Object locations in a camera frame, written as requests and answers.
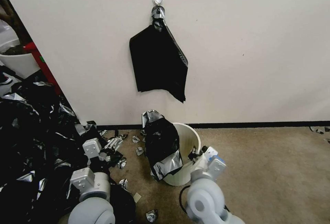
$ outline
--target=white wall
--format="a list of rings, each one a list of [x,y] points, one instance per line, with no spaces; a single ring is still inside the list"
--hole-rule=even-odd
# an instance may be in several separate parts
[[[189,61],[187,101],[136,89],[129,39],[151,0],[11,0],[82,121],[330,119],[330,0],[165,0]]]

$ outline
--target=white trash can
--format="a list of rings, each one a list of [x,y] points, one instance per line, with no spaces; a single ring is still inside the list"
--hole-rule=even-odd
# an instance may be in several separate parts
[[[193,162],[188,159],[191,149],[195,146],[196,153],[200,151],[200,139],[196,131],[188,125],[174,122],[174,127],[178,131],[180,138],[180,153],[183,161],[183,167],[176,174],[168,174],[164,181],[173,186],[181,186],[190,181],[190,172]]]

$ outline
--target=black baseboard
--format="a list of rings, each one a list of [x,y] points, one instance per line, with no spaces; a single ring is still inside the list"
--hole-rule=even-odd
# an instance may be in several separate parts
[[[192,128],[269,128],[269,127],[310,127],[330,126],[330,121],[292,121],[292,122],[229,122],[188,124]],[[141,124],[98,125],[98,130],[142,129]]]

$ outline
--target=trash bag in bin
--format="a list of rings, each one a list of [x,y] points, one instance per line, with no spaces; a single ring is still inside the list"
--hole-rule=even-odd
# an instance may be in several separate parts
[[[165,9],[152,9],[152,24],[130,39],[137,90],[169,91],[184,102],[188,61],[165,23]]]
[[[145,151],[151,175],[160,181],[167,174],[174,175],[183,166],[179,135],[174,125],[155,110],[142,114],[142,127],[145,130]]]

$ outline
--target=red object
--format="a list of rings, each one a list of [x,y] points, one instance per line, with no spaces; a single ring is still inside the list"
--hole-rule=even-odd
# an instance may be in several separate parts
[[[54,85],[54,89],[57,95],[60,95],[62,93],[61,88],[59,87],[58,83],[56,82],[56,79],[54,78],[52,72],[49,70],[47,64],[45,63],[42,55],[40,54],[39,50],[35,46],[34,42],[30,42],[27,45],[23,46],[24,50],[27,53],[31,53],[39,65],[41,71],[47,78],[48,82],[52,83]]]

